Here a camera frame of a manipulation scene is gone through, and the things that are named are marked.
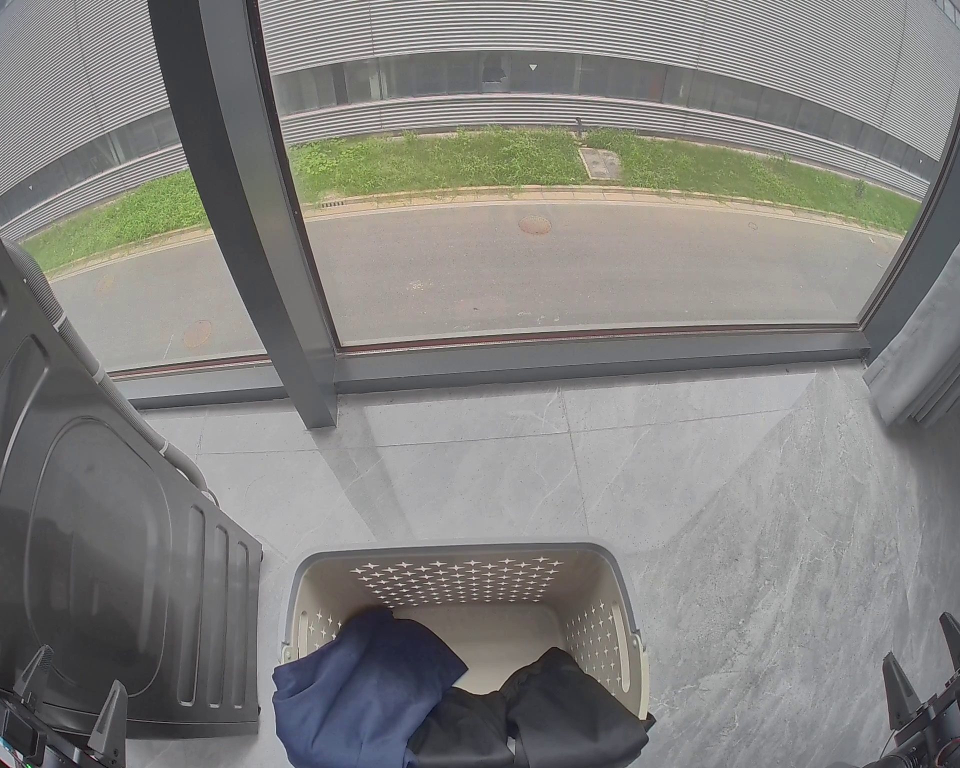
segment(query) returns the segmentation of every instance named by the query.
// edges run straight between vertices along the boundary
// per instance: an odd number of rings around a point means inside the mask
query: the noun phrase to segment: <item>corrugated metal cladding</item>
[[[0,13],[0,193],[165,107],[147,0],[21,0]]]
[[[890,103],[878,124],[939,157],[947,142],[960,83],[960,36],[940,9],[906,0],[906,35]]]
[[[695,66],[707,0],[370,0],[378,56],[549,50]]]
[[[373,56],[367,0],[261,0],[260,21],[275,75]]]
[[[699,66],[879,126],[902,35],[903,0],[720,0],[710,4]]]
[[[90,89],[106,131],[167,108],[147,0],[74,0]]]
[[[90,139],[167,106],[146,4],[14,0],[0,13],[0,194]],[[960,33],[931,0],[260,0],[260,11],[275,74],[441,50],[538,49],[653,60],[794,93],[935,157],[960,84]],[[496,109],[484,107],[483,115],[476,107],[464,111],[465,124],[550,122],[547,113],[530,111],[544,108],[541,97],[476,103],[494,102]],[[295,141],[396,125],[431,128],[433,104],[335,109],[284,122]],[[398,109],[409,117],[388,120]],[[659,118],[637,118],[656,111]],[[603,114],[610,125],[644,130],[657,124],[660,131],[669,130],[670,111],[617,102],[594,108],[598,121]],[[564,121],[571,117],[561,113]],[[443,125],[457,119],[445,117]],[[703,120],[715,127],[736,122],[720,115]],[[719,128],[685,130],[703,136]],[[791,151],[779,129],[749,135],[757,146]],[[744,136],[736,141],[749,143]],[[779,137],[776,146],[763,143],[773,141],[770,136]],[[829,144],[804,141],[797,156],[816,158]],[[853,170],[857,153],[843,153],[845,165],[823,161]],[[868,176],[897,179],[888,182],[898,188],[921,183],[885,163],[868,165]]]
[[[174,174],[184,168],[186,157],[180,145],[111,168],[100,176],[61,192],[0,227],[0,237],[16,240],[74,211],[134,189],[144,181]]]
[[[457,126],[611,126],[660,135],[707,139],[812,160],[921,197],[927,182],[857,150],[754,120],[642,102],[582,96],[469,95],[370,102],[297,115],[283,121],[288,142],[375,131],[398,132]]]
[[[0,193],[104,132],[83,72],[73,2],[0,13]]]

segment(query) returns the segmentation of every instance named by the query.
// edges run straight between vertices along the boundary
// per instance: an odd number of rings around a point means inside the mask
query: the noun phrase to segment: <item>green grass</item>
[[[24,247],[40,269],[50,272],[156,234],[207,223],[193,177],[181,171],[57,222],[29,238]]]
[[[588,144],[620,155],[628,186],[746,197],[835,213],[866,226],[906,232],[920,203],[830,171],[685,141],[641,138],[625,131],[591,132]]]
[[[453,136],[329,139],[290,149],[300,200],[469,186],[583,184],[569,131],[458,131]]]
[[[722,147],[660,141],[626,131],[590,132],[585,143],[623,163],[623,184],[813,208],[906,232],[920,204],[863,181]],[[459,131],[452,136],[328,139],[289,149],[300,201],[472,186],[586,184],[567,131]],[[148,181],[117,200],[52,225],[25,245],[44,271],[175,229],[207,224],[188,171]]]

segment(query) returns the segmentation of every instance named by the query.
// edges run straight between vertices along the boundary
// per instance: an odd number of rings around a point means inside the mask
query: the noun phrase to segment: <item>building facade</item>
[[[296,143],[610,126],[788,154],[920,197],[960,89],[949,0],[262,0],[260,11]],[[146,0],[0,10],[0,235],[185,167]]]

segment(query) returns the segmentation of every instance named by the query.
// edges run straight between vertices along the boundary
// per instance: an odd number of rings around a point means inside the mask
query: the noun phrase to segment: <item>manhole cover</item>
[[[580,158],[587,168],[591,179],[617,181],[623,178],[623,167],[616,152],[610,150],[595,150],[592,147],[581,147]]]
[[[104,275],[99,280],[97,284],[93,286],[93,290],[98,294],[108,294],[113,290],[113,275]]]
[[[520,219],[520,229],[527,234],[546,234],[550,231],[550,221],[542,216],[524,216]]]
[[[213,324],[209,320],[197,320],[183,332],[183,345],[187,349],[202,347],[210,339]]]

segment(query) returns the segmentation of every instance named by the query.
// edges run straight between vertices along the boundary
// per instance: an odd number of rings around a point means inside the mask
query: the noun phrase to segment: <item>white plastic laundry basket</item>
[[[498,689],[548,648],[565,649],[637,717],[647,654],[615,557],[596,542],[460,544],[321,552],[297,569],[281,662],[328,643],[373,606],[416,619],[464,660],[457,683]]]

